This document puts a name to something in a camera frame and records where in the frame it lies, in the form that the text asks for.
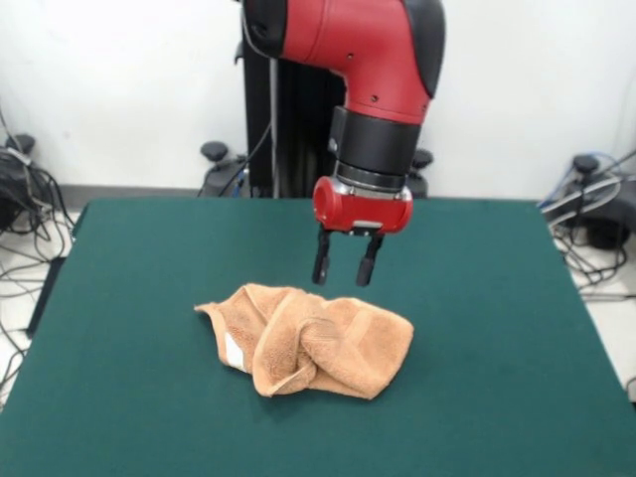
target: towel tag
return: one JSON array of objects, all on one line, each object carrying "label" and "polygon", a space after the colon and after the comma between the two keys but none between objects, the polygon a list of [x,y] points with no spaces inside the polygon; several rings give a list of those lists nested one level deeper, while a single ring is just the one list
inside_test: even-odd
[{"label": "towel tag", "polygon": [[245,373],[245,365],[243,363],[242,349],[232,337],[230,333],[226,331],[226,355],[228,358],[228,364],[233,368],[241,370]]}]

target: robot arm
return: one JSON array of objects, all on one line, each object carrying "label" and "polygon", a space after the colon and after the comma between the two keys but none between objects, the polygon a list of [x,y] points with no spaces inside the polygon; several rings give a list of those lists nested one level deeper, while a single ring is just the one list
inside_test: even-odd
[{"label": "robot arm", "polygon": [[319,179],[321,224],[313,280],[324,283],[329,235],[370,236],[357,283],[371,280],[385,234],[412,213],[405,186],[435,95],[445,43],[440,0],[242,0],[251,45],[272,58],[328,69],[345,80],[329,150],[335,174]]}]

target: green felt surface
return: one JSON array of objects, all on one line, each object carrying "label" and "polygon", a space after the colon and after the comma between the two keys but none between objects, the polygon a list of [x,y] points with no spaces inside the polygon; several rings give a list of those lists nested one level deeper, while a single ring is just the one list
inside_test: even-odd
[{"label": "green felt surface", "polygon": [[[311,284],[316,236],[305,201],[91,204],[0,415],[0,475],[636,476],[636,414],[532,205],[418,203],[366,289],[344,236]],[[410,319],[393,384],[259,397],[192,311],[250,281]]]}]

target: crumpled towel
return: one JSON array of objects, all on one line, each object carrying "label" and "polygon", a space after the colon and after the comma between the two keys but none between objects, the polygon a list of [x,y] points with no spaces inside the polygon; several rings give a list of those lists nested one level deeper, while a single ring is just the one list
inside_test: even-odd
[{"label": "crumpled towel", "polygon": [[290,287],[248,284],[195,309],[210,316],[221,361],[251,373],[265,397],[311,389],[375,398],[413,336],[412,325],[390,311]]}]

